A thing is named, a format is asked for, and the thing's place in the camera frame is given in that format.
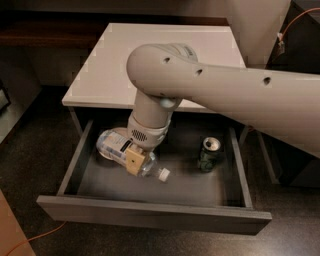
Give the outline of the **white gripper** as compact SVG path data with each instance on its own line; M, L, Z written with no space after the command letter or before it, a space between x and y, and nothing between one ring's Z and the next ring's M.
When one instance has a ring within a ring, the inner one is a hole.
M130 115L127 125L127 135L132 141L145 151L153 151L165 139L170 122L167 121L163 127L147 128L138 123L133 115ZM137 176L146 159L143 150L128 148L126 150L126 170Z

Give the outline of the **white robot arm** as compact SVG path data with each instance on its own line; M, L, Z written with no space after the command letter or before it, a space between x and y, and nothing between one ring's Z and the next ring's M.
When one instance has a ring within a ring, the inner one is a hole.
M186 99L320 157L317 75L207 65L172 44L136 48L126 69L137 88L128 129L147 133L139 146L148 151L162 142Z

